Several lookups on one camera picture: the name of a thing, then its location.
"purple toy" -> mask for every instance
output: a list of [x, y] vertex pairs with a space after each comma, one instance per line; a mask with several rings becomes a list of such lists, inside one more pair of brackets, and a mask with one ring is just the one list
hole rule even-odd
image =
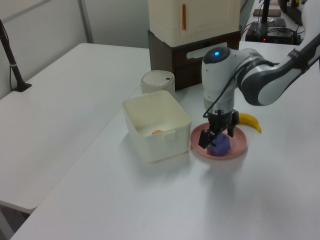
[[209, 155], [217, 156], [217, 157], [222, 157], [226, 155], [229, 150], [231, 149], [230, 146], [230, 139], [223, 133], [220, 133], [213, 141], [212, 143], [215, 144], [213, 146], [210, 144], [206, 150]]

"white box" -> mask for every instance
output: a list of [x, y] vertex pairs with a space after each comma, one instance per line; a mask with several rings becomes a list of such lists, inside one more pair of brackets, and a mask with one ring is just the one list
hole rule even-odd
[[177, 47], [239, 30], [241, 0], [148, 0], [150, 31]]
[[[122, 103], [130, 139], [141, 159], [153, 163], [189, 148], [191, 119], [168, 91], [156, 91]], [[163, 132], [152, 134], [156, 130]]]

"orange object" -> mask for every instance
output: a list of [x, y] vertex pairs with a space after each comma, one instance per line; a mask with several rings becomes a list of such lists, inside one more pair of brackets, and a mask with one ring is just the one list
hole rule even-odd
[[159, 133], [162, 133], [163, 131], [162, 130], [155, 130], [153, 133], [152, 133], [152, 135], [153, 134], [159, 134]]

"small round container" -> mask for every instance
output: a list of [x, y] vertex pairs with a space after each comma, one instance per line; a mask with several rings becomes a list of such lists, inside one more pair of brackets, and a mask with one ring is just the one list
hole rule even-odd
[[141, 79], [141, 91], [149, 94], [156, 91], [168, 91], [175, 96], [175, 76], [172, 72], [152, 70], [147, 72]]

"yellow banana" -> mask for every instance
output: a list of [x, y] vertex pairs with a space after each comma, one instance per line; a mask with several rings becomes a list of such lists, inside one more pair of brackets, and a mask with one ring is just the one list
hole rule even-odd
[[254, 116], [247, 113], [239, 112], [239, 122], [240, 124], [247, 124], [255, 128], [259, 133], [261, 133], [261, 127], [259, 126], [259, 122]]

